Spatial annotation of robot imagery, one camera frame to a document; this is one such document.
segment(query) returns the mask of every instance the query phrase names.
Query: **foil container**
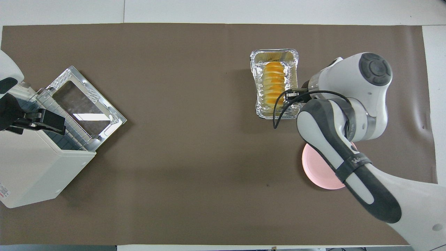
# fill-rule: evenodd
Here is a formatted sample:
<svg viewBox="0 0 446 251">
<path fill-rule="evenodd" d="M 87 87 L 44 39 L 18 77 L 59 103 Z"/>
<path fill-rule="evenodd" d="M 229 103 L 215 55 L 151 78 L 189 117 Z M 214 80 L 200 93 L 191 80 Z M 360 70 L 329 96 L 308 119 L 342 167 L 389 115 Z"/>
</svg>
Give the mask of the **foil container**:
<svg viewBox="0 0 446 251">
<path fill-rule="evenodd" d="M 74 66 L 36 95 L 39 107 L 65 118 L 65 135 L 45 131 L 63 150 L 96 151 L 127 121 Z"/>
<path fill-rule="evenodd" d="M 280 62 L 284 67 L 285 89 L 296 89 L 297 87 L 297 62 L 299 54 L 295 49 L 267 49 L 255 50 L 251 53 L 251 72 L 256 83 L 257 102 L 256 113 L 264 119 L 273 119 L 273 108 L 264 104 L 265 89 L 262 75 L 265 66 L 269 62 Z M 299 113 L 302 104 L 295 103 L 288 107 L 284 112 L 282 119 L 295 119 Z M 282 112 L 282 107 L 276 107 L 276 117 Z"/>
</svg>

